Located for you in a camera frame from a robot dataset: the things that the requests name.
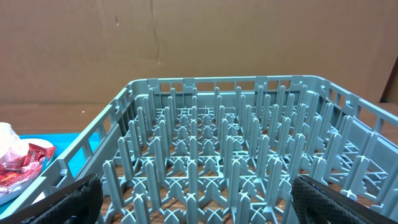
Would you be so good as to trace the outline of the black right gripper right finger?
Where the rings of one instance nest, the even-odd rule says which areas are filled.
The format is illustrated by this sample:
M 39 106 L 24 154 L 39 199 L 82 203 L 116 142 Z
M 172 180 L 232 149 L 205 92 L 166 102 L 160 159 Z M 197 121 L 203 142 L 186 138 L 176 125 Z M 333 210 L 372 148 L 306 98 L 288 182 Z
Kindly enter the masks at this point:
M 396 223 L 306 175 L 294 179 L 292 200 L 300 223 Z

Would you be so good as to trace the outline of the red snack wrapper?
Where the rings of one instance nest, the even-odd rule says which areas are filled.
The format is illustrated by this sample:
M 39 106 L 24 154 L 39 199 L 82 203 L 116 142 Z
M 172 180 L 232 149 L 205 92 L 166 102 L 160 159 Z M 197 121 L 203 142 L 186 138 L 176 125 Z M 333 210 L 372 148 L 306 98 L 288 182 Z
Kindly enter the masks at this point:
M 29 143 L 27 155 L 1 164 L 1 196 L 11 194 L 34 180 L 51 161 L 55 146 L 41 147 Z

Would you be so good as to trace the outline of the white tissue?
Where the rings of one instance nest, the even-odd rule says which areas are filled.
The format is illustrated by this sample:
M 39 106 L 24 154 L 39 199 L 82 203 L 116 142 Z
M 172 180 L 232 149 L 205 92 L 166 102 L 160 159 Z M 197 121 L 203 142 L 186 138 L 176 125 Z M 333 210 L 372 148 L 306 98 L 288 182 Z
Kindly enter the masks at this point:
M 20 139 L 9 123 L 1 122 L 1 163 L 27 155 L 29 144 Z

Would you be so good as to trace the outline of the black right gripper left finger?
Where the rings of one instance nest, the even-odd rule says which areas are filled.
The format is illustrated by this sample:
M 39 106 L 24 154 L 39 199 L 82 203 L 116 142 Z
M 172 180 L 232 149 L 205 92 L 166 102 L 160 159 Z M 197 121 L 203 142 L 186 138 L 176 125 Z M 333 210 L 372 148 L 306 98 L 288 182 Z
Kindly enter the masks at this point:
M 95 223 L 103 204 L 101 179 L 96 174 L 62 188 L 1 219 L 1 223 Z

